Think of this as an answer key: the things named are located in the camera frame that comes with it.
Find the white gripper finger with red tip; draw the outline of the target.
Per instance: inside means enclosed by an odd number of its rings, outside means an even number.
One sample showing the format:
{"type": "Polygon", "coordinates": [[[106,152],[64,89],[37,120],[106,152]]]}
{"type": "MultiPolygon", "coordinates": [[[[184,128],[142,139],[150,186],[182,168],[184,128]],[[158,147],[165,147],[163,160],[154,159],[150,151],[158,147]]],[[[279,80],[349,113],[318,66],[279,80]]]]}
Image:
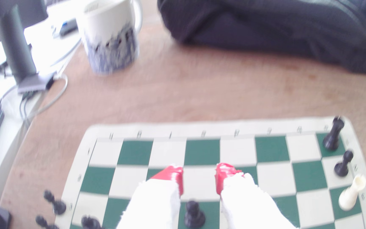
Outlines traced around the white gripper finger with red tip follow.
{"type": "Polygon", "coordinates": [[[167,166],[138,185],[116,228],[172,229],[183,193],[183,167],[167,166]]]}
{"type": "Polygon", "coordinates": [[[216,192],[229,229],[296,229],[253,176],[228,163],[216,165],[216,192]]]}

